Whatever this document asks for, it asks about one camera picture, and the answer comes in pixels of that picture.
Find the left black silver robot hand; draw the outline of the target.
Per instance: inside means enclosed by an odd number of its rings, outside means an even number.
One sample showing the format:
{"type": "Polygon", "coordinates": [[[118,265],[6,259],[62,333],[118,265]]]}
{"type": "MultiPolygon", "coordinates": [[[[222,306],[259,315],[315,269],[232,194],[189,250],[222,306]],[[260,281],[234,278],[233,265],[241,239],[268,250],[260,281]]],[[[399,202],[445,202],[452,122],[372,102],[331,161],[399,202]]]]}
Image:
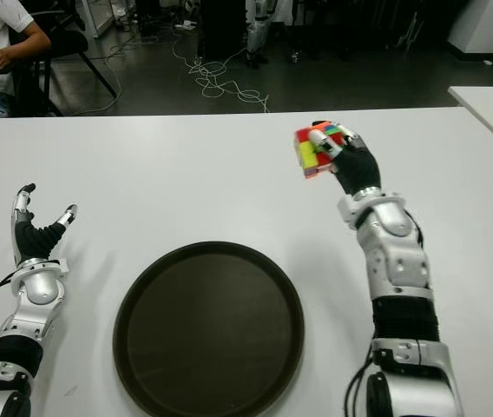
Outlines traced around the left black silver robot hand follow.
{"type": "Polygon", "coordinates": [[[11,210],[11,240],[17,267],[31,259],[48,260],[78,212],[77,205],[71,204],[55,222],[36,228],[33,224],[35,216],[29,209],[30,194],[35,189],[34,183],[21,187],[11,210]]]}

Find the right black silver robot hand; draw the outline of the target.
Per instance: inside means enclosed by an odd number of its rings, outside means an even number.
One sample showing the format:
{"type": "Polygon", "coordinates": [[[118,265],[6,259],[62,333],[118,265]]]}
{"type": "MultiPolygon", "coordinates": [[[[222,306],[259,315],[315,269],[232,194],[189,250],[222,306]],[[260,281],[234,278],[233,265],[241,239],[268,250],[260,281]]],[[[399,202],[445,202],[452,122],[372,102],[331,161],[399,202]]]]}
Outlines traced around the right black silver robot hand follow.
{"type": "Polygon", "coordinates": [[[339,122],[316,121],[308,139],[317,154],[324,154],[347,195],[381,188],[378,163],[362,137],[339,122]]]}

